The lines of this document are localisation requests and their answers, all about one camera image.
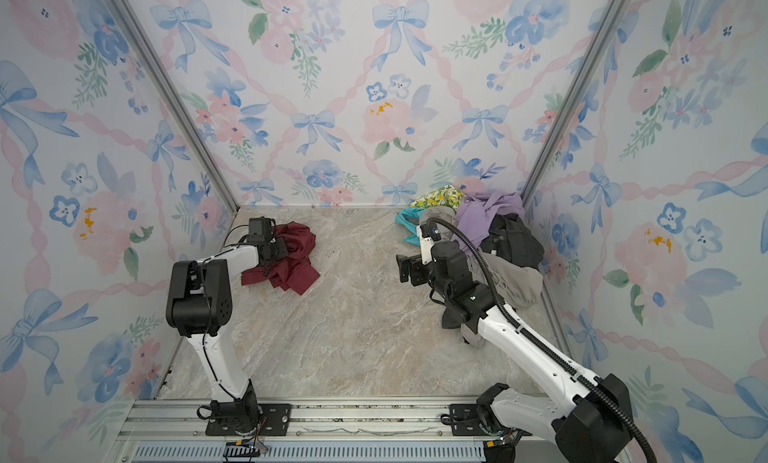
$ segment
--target gray garment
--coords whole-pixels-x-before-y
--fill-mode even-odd
[[[427,208],[418,219],[423,224],[430,217],[441,218],[448,223],[456,226],[456,212],[450,207],[432,207]],[[438,231],[443,239],[451,239],[452,231],[438,224]],[[538,303],[542,295],[542,284],[544,278],[535,268],[513,265],[502,257],[497,257],[490,253],[483,253],[483,259],[491,270],[491,276],[496,284],[496,291],[513,308],[530,308]],[[472,271],[472,278],[485,283],[485,276],[482,274],[480,265],[475,257],[467,257],[469,269]]]

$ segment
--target yellow floral fabric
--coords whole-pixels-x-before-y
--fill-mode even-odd
[[[454,210],[458,210],[458,206],[462,204],[464,200],[464,193],[459,191],[453,185],[446,185],[439,188],[430,194],[414,200],[411,203],[413,208],[432,208],[432,207],[450,207]]]

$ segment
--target black bag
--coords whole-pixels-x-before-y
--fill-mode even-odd
[[[496,215],[480,249],[485,253],[495,249],[497,257],[521,267],[537,269],[544,258],[544,247],[517,214]]]

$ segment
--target enclosure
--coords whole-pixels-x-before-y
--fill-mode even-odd
[[[541,393],[399,281],[398,211],[451,184],[522,195],[545,251],[519,315],[627,382],[659,461],[768,461],[766,5],[0,0],[2,459],[119,460],[164,401],[209,399],[171,267],[257,216],[316,235],[303,295],[231,278],[237,356],[301,407],[297,444],[372,428],[324,405]]]

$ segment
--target metal corner post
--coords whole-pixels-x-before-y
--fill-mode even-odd
[[[547,141],[544,142],[542,152],[534,162],[533,170],[531,170],[531,174],[528,175],[528,180],[525,182],[522,195],[524,207],[528,206],[528,203],[533,199],[536,188],[542,182],[542,178],[547,170],[547,164],[552,160],[558,142],[564,136],[568,122],[571,121],[571,118],[576,113],[578,103],[584,97],[584,93],[587,91],[587,87],[598,68],[600,60],[605,55],[611,39],[616,35],[629,2],[630,0],[610,0],[608,2],[603,19],[600,22],[600,28],[595,32],[594,38],[584,54],[584,63],[579,68],[576,77],[571,82],[571,87],[565,94],[563,110],[558,113],[554,123],[552,123],[552,130],[549,132]]]
[[[110,12],[114,18],[118,21],[118,24],[125,31],[125,36],[129,40],[130,44],[136,49],[142,62],[146,65],[149,76],[152,78],[154,84],[157,85],[160,95],[168,105],[170,112],[176,118],[177,123],[181,127],[184,136],[187,137],[187,141],[190,142],[194,152],[200,159],[204,169],[210,177],[211,183],[216,187],[224,200],[226,206],[236,213],[239,205],[226,185],[224,177],[216,167],[213,158],[211,157],[208,149],[205,146],[205,142],[200,139],[200,135],[197,133],[197,129],[192,120],[192,117],[187,113],[184,107],[184,103],[181,101],[179,93],[176,91],[176,87],[170,80],[170,76],[160,63],[160,57],[155,52],[154,48],[149,42],[144,28],[139,23],[138,17],[130,6],[128,0],[104,0]]]

